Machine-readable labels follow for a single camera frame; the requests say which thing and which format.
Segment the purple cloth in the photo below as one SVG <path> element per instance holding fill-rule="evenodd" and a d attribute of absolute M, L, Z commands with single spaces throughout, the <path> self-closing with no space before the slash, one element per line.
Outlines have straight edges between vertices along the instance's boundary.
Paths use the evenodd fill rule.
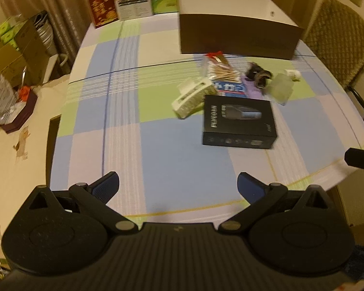
<path fill-rule="evenodd" d="M 264 100 L 262 91 L 255 86 L 252 80 L 247 78 L 245 75 L 241 76 L 241 80 L 245 85 L 245 95 L 248 98 L 253 98 L 255 100 Z"/>

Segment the yellow line on tablecloth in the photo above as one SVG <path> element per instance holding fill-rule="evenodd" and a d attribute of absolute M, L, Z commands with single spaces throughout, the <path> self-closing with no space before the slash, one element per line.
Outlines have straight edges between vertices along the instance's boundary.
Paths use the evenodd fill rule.
<path fill-rule="evenodd" d="M 274 170 L 274 166 L 271 162 L 271 159 L 270 159 L 270 156 L 268 155 L 268 151 L 267 150 L 264 150 L 265 151 L 265 154 L 267 155 L 267 158 L 268 158 L 268 164 L 270 164 L 270 168 L 271 168 L 271 171 L 273 172 L 273 175 L 274 175 L 274 180 L 278 180 L 278 177 L 276 176 L 276 173 L 275 173 L 275 170 Z"/>
<path fill-rule="evenodd" d="M 184 212 L 192 212 L 192 211 L 206 210 L 206 209 L 212 209 L 212 208 L 219 208 L 219 207 L 230 206 L 231 204 L 243 203 L 243 202 L 245 202 L 245 200 L 233 200 L 233 201 L 229 201 L 226 203 L 219 203 L 219 204 L 214 204 L 212 206 L 206 206 L 206 207 L 200 207 L 200 208 L 154 212 L 154 213 L 146 213 L 143 215 L 126 215 L 125 217 L 138 218 L 138 217 L 153 217 L 153 216 L 157 216 L 157 215 L 171 215 L 171 214 L 175 214 L 175 213 L 184 213 Z"/>
<path fill-rule="evenodd" d="M 268 152 L 267 152 L 267 150 L 264 150 L 264 151 L 267 154 L 268 162 L 270 164 L 271 170 L 273 171 L 274 178 L 275 178 L 275 180 L 278 180 L 277 177 L 276 177 L 273 165 L 271 163 L 270 157 L 268 156 Z M 322 172 L 323 170 L 329 168 L 330 166 L 337 164 L 341 160 L 342 159 L 336 160 L 336 161 L 332 162 L 331 164 L 329 164 L 328 166 L 326 166 L 324 168 L 321 168 L 320 170 L 318 170 L 318 171 L 316 171 L 316 172 L 314 172 L 312 174 L 309 174 L 308 176 L 306 176 L 304 178 L 301 178 L 301 179 L 297 180 L 296 182 L 288 184 L 287 187 L 290 187 L 290 186 L 295 185 L 295 184 L 297 184 L 297 183 L 299 183 L 299 182 L 301 182 L 303 180 L 306 180 L 306 179 L 308 179 L 308 178 Z M 233 200 L 233 201 L 229 201 L 229 202 L 225 202 L 225 203 L 214 204 L 212 206 L 206 206 L 206 207 L 200 207 L 200 208 L 175 210 L 175 211 L 164 211 L 164 212 L 155 212 L 155 213 L 146 213 L 146 214 L 142 214 L 142 215 L 126 215 L 125 217 L 139 218 L 139 217 L 155 217 L 155 216 L 158 216 L 158 215 L 171 215 L 171 214 L 176 214 L 176 213 L 193 212 L 193 211 L 200 211 L 200 210 L 206 210 L 206 209 L 212 209 L 212 208 L 219 208 L 219 207 L 230 206 L 232 204 L 243 203 L 243 202 L 245 202 L 245 200 Z"/>

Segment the chair backrest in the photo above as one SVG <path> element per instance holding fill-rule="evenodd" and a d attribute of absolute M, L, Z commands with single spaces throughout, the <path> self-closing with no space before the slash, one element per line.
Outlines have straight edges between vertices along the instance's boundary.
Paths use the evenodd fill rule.
<path fill-rule="evenodd" d="M 304 39 L 343 88 L 364 65 L 364 20 L 337 0 L 324 0 Z"/>

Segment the cartoon wall sticker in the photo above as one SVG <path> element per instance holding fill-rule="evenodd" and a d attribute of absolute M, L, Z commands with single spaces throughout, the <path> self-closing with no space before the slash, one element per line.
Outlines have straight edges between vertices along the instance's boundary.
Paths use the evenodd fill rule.
<path fill-rule="evenodd" d="M 30 136 L 28 131 L 28 126 L 23 128 L 23 130 L 19 134 L 19 142 L 17 145 L 14 145 L 14 149 L 16 150 L 16 158 L 21 157 L 23 160 L 28 158 L 28 152 L 25 151 L 25 143 L 27 138 Z"/>

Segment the black box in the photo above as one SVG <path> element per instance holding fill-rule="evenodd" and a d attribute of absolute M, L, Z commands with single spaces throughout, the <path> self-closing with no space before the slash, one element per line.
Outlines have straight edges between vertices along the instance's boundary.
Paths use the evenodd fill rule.
<path fill-rule="evenodd" d="M 205 96 L 202 144 L 268 149 L 276 138 L 270 102 L 250 98 Z"/>

